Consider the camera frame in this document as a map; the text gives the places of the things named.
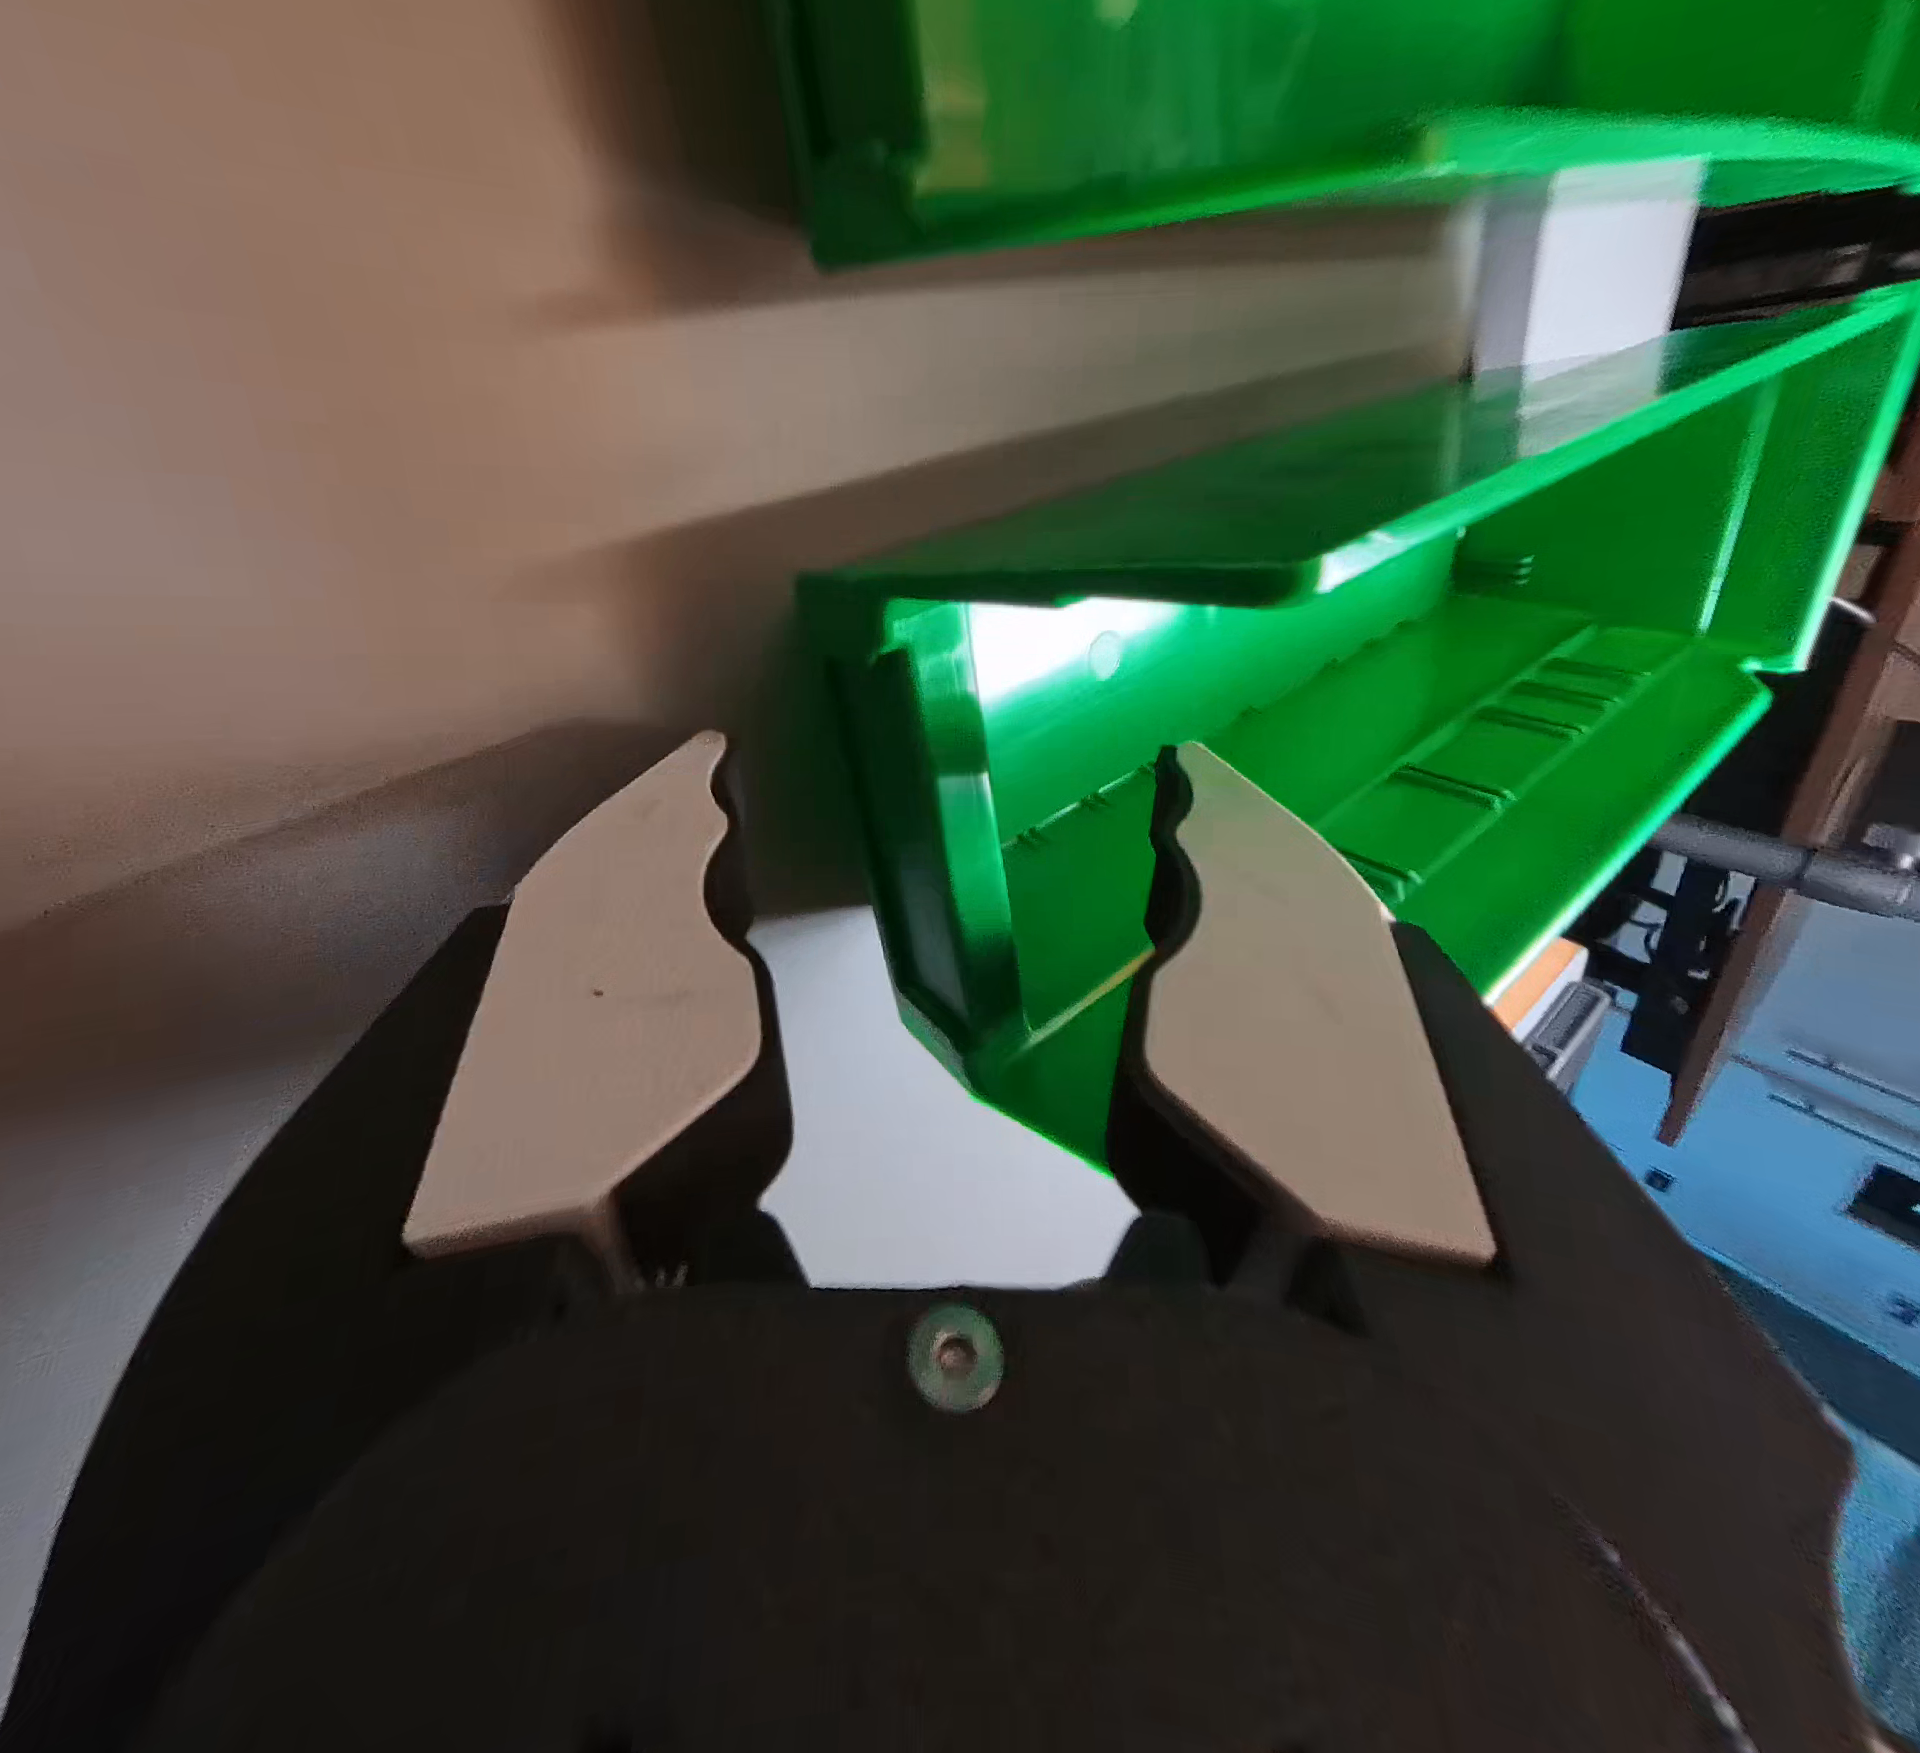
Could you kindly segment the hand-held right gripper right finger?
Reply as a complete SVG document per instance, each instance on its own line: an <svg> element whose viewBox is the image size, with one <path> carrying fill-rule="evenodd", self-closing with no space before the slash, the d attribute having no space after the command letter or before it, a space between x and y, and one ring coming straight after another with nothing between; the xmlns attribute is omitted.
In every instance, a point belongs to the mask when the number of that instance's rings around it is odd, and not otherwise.
<svg viewBox="0 0 1920 1753"><path fill-rule="evenodd" d="M1149 948L1113 1079L1118 1190L1179 1218L1212 1279L1267 1241L1488 1272L1498 1230L1365 879L1205 742L1158 751L1145 839Z"/></svg>

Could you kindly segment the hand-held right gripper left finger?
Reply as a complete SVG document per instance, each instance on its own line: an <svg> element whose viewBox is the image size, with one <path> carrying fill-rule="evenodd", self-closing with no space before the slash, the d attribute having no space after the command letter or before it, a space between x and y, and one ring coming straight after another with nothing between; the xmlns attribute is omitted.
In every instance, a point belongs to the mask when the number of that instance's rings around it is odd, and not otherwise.
<svg viewBox="0 0 1920 1753"><path fill-rule="evenodd" d="M729 738L698 729L519 879L402 1247L579 1241L698 1275L781 1167L772 977L748 945Z"/></svg>

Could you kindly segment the green plastic storage bin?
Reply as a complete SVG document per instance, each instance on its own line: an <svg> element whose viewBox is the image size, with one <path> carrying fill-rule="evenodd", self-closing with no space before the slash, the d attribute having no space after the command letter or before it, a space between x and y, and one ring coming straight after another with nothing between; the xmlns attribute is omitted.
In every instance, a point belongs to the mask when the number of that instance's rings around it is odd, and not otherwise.
<svg viewBox="0 0 1920 1753"><path fill-rule="evenodd" d="M1914 0L763 0L827 266L1697 168L1914 188Z"/></svg>
<svg viewBox="0 0 1920 1753"><path fill-rule="evenodd" d="M799 575L910 1028L1101 1162L1176 742L1500 992L1811 663L1914 347L1891 285Z"/></svg>

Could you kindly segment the grey desk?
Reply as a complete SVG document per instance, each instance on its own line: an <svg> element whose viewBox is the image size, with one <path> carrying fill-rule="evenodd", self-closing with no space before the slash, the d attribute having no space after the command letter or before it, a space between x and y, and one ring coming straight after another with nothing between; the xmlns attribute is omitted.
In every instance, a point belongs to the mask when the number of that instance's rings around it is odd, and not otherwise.
<svg viewBox="0 0 1920 1753"><path fill-rule="evenodd" d="M208 1204L686 729L864 906L793 580L1462 354L1448 218L827 275L755 0L6 0L6 1637Z"/></svg>

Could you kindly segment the grey metal bar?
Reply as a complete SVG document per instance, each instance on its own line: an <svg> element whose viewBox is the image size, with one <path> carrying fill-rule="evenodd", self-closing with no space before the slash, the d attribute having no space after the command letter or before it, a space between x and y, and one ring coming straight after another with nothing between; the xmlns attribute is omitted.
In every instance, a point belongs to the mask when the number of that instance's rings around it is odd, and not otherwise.
<svg viewBox="0 0 1920 1753"><path fill-rule="evenodd" d="M1901 828L1869 828L1858 850L1804 850L1776 833L1672 812L1648 845L1816 906L1894 922L1920 917L1920 833Z"/></svg>

